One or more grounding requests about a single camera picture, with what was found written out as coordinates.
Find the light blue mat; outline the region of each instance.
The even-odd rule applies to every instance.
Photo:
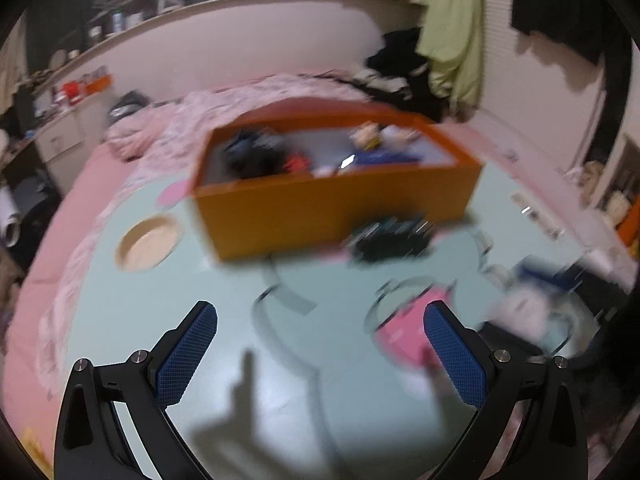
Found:
[[[188,200],[170,212],[185,235],[165,261],[142,273],[115,267],[120,237],[155,214],[158,195],[182,178],[145,186],[109,220],[82,287],[65,369],[80,357],[95,365],[124,361],[150,349],[198,300],[213,303],[218,334],[168,414],[215,478],[329,479],[348,470],[356,478],[413,480],[448,452],[472,410],[380,354],[364,330],[377,289],[412,276],[455,280],[455,312],[477,326],[501,295],[479,273],[483,266],[511,267],[529,254],[564,266],[582,253],[569,237],[553,242],[523,218],[511,201],[517,184],[487,165],[469,206],[474,225],[440,240],[429,257],[361,267],[278,256],[282,282],[316,307],[303,316],[268,296],[254,308],[270,285],[266,264],[212,264]],[[476,229],[494,239],[486,258]],[[142,471],[158,478],[126,407],[118,413]]]

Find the cabinet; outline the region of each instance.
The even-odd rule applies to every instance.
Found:
[[[618,135],[613,150],[609,155],[609,160],[604,172],[598,181],[593,195],[591,195],[591,206],[604,208],[609,191],[613,188],[616,179],[625,168],[636,170],[640,163],[640,133],[622,132]]]
[[[36,132],[36,147],[62,195],[71,190],[91,152],[102,142],[109,127],[108,112],[116,101],[116,95],[107,88]]]

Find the white wall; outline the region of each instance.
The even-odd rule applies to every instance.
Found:
[[[602,70],[542,35],[512,29],[511,3],[486,0],[481,107],[568,170],[590,142],[599,117]]]
[[[420,11],[394,0],[214,0],[103,42],[54,84],[106,65],[116,93],[165,100],[278,72],[345,68],[375,54],[384,32],[415,26]],[[50,99],[45,90],[38,105]]]
[[[635,43],[629,97],[620,131],[628,134],[640,146],[640,50]]]

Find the round plate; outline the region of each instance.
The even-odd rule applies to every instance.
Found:
[[[180,224],[171,216],[158,215],[134,225],[116,248],[116,265],[121,270],[153,269],[173,252],[182,237]]]

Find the orange item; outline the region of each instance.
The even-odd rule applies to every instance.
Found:
[[[636,198],[626,218],[618,227],[618,236],[627,247],[638,238],[638,233],[640,233],[640,197]]]
[[[102,92],[105,88],[111,86],[113,84],[113,77],[111,74],[103,75],[99,77],[95,81],[91,81],[86,86],[86,94],[91,95],[98,92]]]
[[[244,126],[268,126],[286,135],[315,128],[353,128],[366,121],[412,128],[455,159],[451,166],[387,164],[316,178],[278,174],[203,184],[210,153]],[[221,260],[343,241],[375,218],[425,215],[462,218],[482,170],[480,162],[418,114],[322,99],[290,99],[241,116],[213,130],[192,182],[202,223]]]

